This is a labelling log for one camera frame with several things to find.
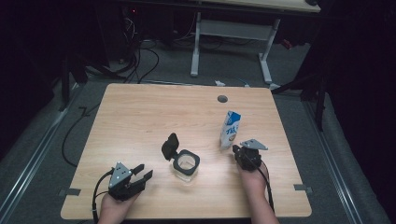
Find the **glass jar with black lid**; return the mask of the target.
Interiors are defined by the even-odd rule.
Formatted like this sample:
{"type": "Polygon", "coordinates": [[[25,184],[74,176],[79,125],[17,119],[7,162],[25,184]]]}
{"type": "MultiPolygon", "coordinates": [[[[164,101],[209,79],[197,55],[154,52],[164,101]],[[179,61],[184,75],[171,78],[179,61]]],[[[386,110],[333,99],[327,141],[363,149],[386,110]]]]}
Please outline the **glass jar with black lid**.
{"type": "Polygon", "coordinates": [[[162,145],[162,154],[167,161],[172,162],[172,171],[176,177],[191,182],[198,172],[200,157],[187,149],[178,151],[178,147],[177,135],[171,133],[162,145]]]}

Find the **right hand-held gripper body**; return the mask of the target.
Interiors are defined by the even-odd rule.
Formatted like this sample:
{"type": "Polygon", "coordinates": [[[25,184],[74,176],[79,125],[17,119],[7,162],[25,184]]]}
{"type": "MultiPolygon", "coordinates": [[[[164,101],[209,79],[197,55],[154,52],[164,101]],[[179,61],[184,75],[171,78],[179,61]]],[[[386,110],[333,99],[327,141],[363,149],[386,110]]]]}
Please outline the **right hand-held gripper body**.
{"type": "Polygon", "coordinates": [[[236,159],[238,165],[247,171],[254,171],[261,166],[262,155],[260,150],[267,150],[268,147],[256,139],[243,141],[239,145],[241,150],[238,151],[239,158],[236,159]]]}

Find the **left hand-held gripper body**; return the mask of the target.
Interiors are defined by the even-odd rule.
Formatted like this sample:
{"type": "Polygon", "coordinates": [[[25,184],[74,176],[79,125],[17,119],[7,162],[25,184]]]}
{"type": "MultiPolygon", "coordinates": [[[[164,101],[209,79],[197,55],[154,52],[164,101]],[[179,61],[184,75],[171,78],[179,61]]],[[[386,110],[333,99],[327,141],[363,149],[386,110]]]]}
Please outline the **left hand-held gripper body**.
{"type": "Polygon", "coordinates": [[[115,200],[126,201],[145,189],[133,186],[130,170],[120,161],[116,163],[108,184],[108,194],[115,200]]]}

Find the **metal floor rail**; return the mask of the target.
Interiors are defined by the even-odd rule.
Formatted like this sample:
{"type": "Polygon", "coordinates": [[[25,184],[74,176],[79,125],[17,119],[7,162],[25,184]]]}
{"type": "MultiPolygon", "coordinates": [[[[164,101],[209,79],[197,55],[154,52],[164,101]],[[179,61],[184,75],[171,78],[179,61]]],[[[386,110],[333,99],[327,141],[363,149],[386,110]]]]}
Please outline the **metal floor rail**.
{"type": "Polygon", "coordinates": [[[354,202],[354,199],[351,195],[351,191],[347,186],[347,182],[345,181],[343,175],[340,172],[340,169],[337,165],[337,162],[332,154],[330,145],[326,139],[326,136],[323,131],[321,131],[316,124],[315,120],[315,111],[314,107],[307,102],[303,102],[303,107],[305,113],[310,119],[310,123],[315,131],[315,134],[318,138],[320,148],[322,150],[325,164],[327,166],[328,172],[332,178],[332,182],[334,184],[335,190],[337,192],[338,198],[343,205],[343,208],[346,212],[346,216],[349,220],[350,224],[363,224],[361,214],[354,202]]]}
{"type": "Polygon", "coordinates": [[[0,161],[0,224],[75,224],[61,217],[88,131],[82,112],[92,105],[90,88],[75,84],[71,102],[60,110],[56,96],[22,132],[0,161]]]}

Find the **person's left hand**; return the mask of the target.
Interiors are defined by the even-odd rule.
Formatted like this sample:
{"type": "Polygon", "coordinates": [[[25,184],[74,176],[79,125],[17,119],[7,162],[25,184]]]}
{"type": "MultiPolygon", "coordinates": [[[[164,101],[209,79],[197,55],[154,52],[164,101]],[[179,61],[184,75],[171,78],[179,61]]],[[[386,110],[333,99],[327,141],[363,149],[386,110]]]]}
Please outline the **person's left hand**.
{"type": "Polygon", "coordinates": [[[99,219],[124,220],[139,196],[136,194],[126,201],[118,201],[106,193],[101,201],[99,219]]]}

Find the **black stand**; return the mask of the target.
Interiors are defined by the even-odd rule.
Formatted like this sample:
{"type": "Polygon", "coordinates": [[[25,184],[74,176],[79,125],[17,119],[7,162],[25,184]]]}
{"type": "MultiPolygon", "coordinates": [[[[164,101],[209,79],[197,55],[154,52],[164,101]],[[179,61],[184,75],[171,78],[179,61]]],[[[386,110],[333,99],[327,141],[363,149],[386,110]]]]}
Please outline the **black stand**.
{"type": "Polygon", "coordinates": [[[283,91],[291,90],[297,86],[303,86],[300,98],[302,101],[316,102],[314,110],[314,122],[320,132],[323,131],[323,113],[325,109],[325,93],[327,78],[319,73],[314,73],[305,77],[297,78],[290,83],[271,90],[272,94],[279,94],[283,91]]]}
{"type": "Polygon", "coordinates": [[[77,84],[87,83],[88,77],[85,72],[85,64],[81,55],[68,55],[62,61],[62,105],[60,107],[61,111],[64,111],[70,103],[70,77],[73,77],[77,84]]]}

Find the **white-framed desk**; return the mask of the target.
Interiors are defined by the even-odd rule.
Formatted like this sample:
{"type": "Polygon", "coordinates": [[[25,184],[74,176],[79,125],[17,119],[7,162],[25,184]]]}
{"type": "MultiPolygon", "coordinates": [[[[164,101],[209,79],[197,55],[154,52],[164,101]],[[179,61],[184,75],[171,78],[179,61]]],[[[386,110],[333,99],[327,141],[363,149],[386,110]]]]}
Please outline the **white-framed desk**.
{"type": "MultiPolygon", "coordinates": [[[[317,0],[191,0],[198,7],[247,7],[250,9],[266,9],[275,13],[302,13],[309,15],[321,11],[317,0]]],[[[247,21],[231,19],[203,19],[202,10],[195,13],[194,49],[191,60],[191,76],[199,74],[200,39],[202,35],[230,37],[246,40],[264,41],[263,51],[258,54],[264,82],[270,90],[279,88],[272,80],[267,58],[274,43],[281,19],[276,16],[268,24],[253,24],[247,21]]]]}

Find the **person's right hand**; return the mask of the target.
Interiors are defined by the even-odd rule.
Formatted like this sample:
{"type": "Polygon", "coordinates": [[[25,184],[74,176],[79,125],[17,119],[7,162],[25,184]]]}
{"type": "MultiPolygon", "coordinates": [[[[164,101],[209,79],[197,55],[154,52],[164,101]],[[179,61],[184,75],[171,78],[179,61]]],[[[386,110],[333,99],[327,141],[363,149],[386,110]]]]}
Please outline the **person's right hand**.
{"type": "Polygon", "coordinates": [[[237,166],[242,186],[249,199],[265,199],[267,188],[267,173],[264,172],[263,166],[259,170],[247,171],[237,166]]]}

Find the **blue white milk carton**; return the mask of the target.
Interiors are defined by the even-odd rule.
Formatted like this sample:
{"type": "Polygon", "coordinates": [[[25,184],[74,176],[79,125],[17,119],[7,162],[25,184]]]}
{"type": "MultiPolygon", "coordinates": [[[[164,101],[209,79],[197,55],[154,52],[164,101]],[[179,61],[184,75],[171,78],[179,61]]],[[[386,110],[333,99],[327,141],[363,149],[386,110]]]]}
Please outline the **blue white milk carton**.
{"type": "Polygon", "coordinates": [[[227,149],[233,144],[233,140],[238,133],[240,119],[240,114],[234,111],[227,112],[219,137],[221,150],[227,149]]]}

